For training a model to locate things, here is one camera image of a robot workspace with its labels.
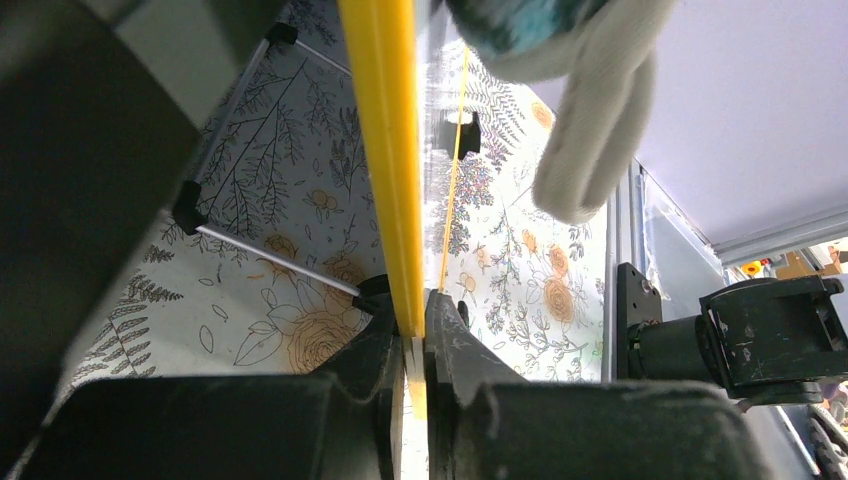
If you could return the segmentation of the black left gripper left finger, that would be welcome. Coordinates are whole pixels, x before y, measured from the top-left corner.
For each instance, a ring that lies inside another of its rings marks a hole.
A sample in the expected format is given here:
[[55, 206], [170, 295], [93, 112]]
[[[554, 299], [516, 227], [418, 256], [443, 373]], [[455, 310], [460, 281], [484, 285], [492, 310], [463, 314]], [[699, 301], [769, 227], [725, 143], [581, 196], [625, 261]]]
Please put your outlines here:
[[24, 479], [393, 479], [402, 373], [393, 305], [314, 371], [88, 383]]

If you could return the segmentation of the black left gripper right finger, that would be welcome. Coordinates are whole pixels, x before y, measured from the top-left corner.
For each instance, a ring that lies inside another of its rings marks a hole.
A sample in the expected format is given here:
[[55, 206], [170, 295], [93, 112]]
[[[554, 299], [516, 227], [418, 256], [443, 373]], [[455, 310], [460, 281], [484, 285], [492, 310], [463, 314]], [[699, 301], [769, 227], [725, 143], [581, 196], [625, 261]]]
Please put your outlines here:
[[768, 479], [741, 413], [691, 381], [533, 382], [432, 291], [425, 353], [434, 479]]

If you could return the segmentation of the yellow framed whiteboard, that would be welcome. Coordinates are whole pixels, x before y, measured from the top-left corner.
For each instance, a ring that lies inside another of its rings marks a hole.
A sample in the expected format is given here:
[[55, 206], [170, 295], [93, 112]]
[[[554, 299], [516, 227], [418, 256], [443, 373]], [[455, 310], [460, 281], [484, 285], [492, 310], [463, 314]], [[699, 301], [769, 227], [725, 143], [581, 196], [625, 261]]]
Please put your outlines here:
[[253, 324], [233, 354], [237, 367], [276, 354], [283, 344], [340, 339], [342, 320], [361, 307], [363, 288], [345, 282], [357, 246], [346, 237], [319, 272], [300, 246], [316, 224], [287, 212], [294, 175], [310, 148], [328, 141], [319, 172], [335, 191], [370, 189], [377, 249], [387, 271], [402, 338], [413, 410], [427, 418], [424, 374], [424, 73], [418, 52], [435, 30], [432, 1], [292, 1], [285, 20], [256, 45], [201, 137], [187, 184], [189, 199], [172, 213], [174, 228], [204, 250], [255, 257], [303, 295], [282, 319]]

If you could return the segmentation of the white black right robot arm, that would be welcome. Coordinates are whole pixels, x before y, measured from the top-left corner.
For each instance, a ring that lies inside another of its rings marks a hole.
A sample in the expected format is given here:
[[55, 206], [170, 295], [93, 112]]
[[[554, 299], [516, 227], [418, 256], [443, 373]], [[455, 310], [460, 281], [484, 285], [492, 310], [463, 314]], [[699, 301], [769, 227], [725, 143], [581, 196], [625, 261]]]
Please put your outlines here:
[[813, 404], [847, 379], [847, 277], [756, 278], [666, 320], [659, 291], [632, 264], [616, 273], [619, 379], [700, 381], [750, 405]]

